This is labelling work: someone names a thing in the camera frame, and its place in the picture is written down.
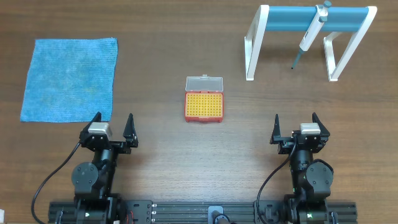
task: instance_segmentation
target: transparent lid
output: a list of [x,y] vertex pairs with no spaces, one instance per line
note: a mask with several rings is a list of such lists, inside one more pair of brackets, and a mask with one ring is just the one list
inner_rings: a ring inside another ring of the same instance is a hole
[[207,75],[187,77],[185,85],[185,91],[222,92],[223,90],[223,77],[208,77]]

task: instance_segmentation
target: white bracket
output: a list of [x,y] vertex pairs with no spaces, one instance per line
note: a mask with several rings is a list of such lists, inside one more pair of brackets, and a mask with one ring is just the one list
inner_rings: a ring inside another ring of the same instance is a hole
[[244,37],[244,59],[246,64],[246,81],[254,80],[257,60],[259,58],[262,38],[266,32],[268,5],[261,5],[251,22],[248,34]]
[[368,31],[369,26],[372,24],[374,16],[377,13],[376,6],[368,6],[369,12],[365,17],[365,20],[362,22],[361,27],[357,32],[355,32],[347,45],[346,50],[344,51],[343,56],[341,56],[340,61],[337,63],[335,62],[335,55],[333,53],[333,45],[332,41],[334,38],[338,37],[341,32],[332,32],[327,37],[323,38],[323,45],[325,47],[325,56],[326,56],[326,67],[328,69],[328,77],[330,82],[337,81],[338,77],[340,76],[341,72],[347,65],[349,59],[353,55],[355,49],[361,42],[363,36],[365,35],[366,31]]

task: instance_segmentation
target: wooden table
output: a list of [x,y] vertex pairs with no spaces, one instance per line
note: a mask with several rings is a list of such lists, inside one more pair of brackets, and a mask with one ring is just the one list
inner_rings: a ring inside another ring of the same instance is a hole
[[[35,39],[117,37],[110,125],[114,137],[134,114],[139,148],[122,155],[113,192],[127,199],[252,202],[285,156],[269,144],[274,116],[282,134],[316,111],[331,132],[315,157],[335,169],[333,200],[358,204],[360,223],[397,223],[398,2],[334,0],[379,10],[339,81],[328,82],[321,37],[294,70],[303,33],[266,33],[254,82],[245,81],[243,37],[264,1],[0,1],[0,208],[7,222],[33,222],[30,202],[70,153],[86,123],[21,123]],[[321,1],[268,1],[312,6]],[[337,57],[348,35],[334,41]],[[224,78],[222,123],[186,123],[186,76]],[[73,198],[70,177],[93,153],[79,149],[36,203],[47,219],[52,200]],[[263,198],[292,192],[288,167]]]

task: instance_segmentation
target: blue cloth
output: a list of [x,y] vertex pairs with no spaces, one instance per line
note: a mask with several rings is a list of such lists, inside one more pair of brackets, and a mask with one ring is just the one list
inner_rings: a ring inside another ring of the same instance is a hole
[[21,121],[109,121],[117,56],[115,38],[36,40]]

